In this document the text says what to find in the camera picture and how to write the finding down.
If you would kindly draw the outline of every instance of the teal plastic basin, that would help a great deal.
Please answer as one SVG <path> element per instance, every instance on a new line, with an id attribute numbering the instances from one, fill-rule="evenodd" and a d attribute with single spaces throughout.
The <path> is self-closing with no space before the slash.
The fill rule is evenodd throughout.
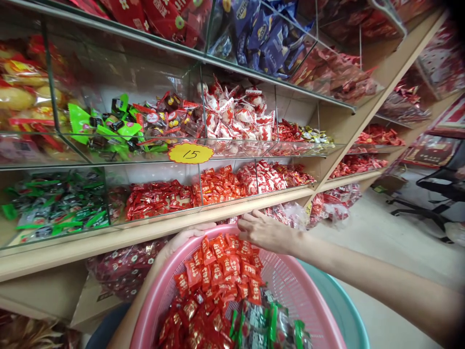
<path id="1" fill-rule="evenodd" d="M 310 275 L 333 313 L 347 349 L 370 349 L 370 341 L 362 318 L 339 282 L 314 266 L 301 260 L 299 262 Z"/>

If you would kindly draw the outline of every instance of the chair wheel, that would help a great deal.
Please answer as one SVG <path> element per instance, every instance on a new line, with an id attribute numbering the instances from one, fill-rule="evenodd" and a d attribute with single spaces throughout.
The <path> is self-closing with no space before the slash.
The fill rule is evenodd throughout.
<path id="1" fill-rule="evenodd" d="M 453 245 L 454 242 L 449 239 L 448 237 L 443 237 L 443 238 L 439 238 L 439 240 L 441 240 L 443 243 L 447 244 L 447 245 Z"/>

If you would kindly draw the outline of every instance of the shelf edge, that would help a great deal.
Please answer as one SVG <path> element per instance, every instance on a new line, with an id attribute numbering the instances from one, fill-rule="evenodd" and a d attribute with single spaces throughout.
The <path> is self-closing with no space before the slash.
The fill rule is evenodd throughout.
<path id="1" fill-rule="evenodd" d="M 177 233 L 183 228 L 194 224 L 219 221 L 250 212 L 253 209 L 270 207 L 313 194 L 315 194 L 315 191 L 310 188 L 281 192 L 238 204 L 189 214 L 183 216 L 182 219 L 171 218 L 0 257 L 0 282 Z"/>
<path id="2" fill-rule="evenodd" d="M 359 175 L 351 176 L 351 177 L 342 177 L 336 180 L 330 180 L 326 183 L 324 183 L 322 186 L 320 186 L 317 190 L 318 193 L 324 192 L 326 190 L 334 189 L 337 187 L 345 186 L 347 184 L 352 184 L 356 183 L 365 179 L 370 179 L 373 177 L 378 177 L 379 175 L 382 175 L 382 171 L 374 171 L 374 172 L 368 172 L 368 173 L 361 173 Z"/>

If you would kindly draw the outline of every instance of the wooden shelf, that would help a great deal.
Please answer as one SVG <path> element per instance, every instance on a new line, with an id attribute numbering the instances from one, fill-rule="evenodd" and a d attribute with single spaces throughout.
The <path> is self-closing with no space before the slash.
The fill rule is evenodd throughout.
<path id="1" fill-rule="evenodd" d="M 121 247 L 160 238 L 176 233 L 181 229 L 203 222 L 215 222 L 225 218 L 237 216 L 254 209 L 260 209 L 312 196 L 315 191 L 310 188 L 284 190 L 279 193 L 269 193 L 256 196 L 254 199 L 238 204 L 212 208 L 195 214 L 183 216 L 182 219 L 171 218 L 155 223 L 144 224 L 126 229 L 113 229 L 111 232 L 99 231 L 82 234 L 73 241 L 63 237 L 59 245 L 52 245 L 39 249 L 28 250 L 27 245 L 22 246 L 22 253 L 11 254 L 0 258 L 0 282 L 23 275 L 46 270 L 63 264 L 79 261 L 97 254 L 112 251 Z"/>

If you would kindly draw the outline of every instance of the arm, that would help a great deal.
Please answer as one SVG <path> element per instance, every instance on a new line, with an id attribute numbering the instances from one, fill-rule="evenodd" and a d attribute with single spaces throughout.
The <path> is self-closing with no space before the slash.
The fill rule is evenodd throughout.
<path id="1" fill-rule="evenodd" d="M 312 237 L 253 211 L 238 222 L 247 239 L 290 254 L 382 302 L 447 347 L 464 309 L 461 294 L 391 264 Z"/>
<path id="2" fill-rule="evenodd" d="M 152 287 L 158 273 L 162 269 L 166 260 L 180 248 L 189 238 L 194 236 L 202 236 L 205 234 L 203 230 L 211 229 L 216 226 L 216 223 L 204 223 L 190 227 L 170 240 L 165 247 L 160 251 L 152 265 L 147 277 L 145 278 L 140 291 L 137 293 L 136 298 L 131 304 L 131 307 L 127 311 L 123 320 L 121 321 L 118 329 L 111 338 L 110 344 L 107 349 L 129 349 L 132 340 L 132 334 L 136 327 L 137 319 L 139 317 L 140 310 L 145 302 L 145 297 Z"/>

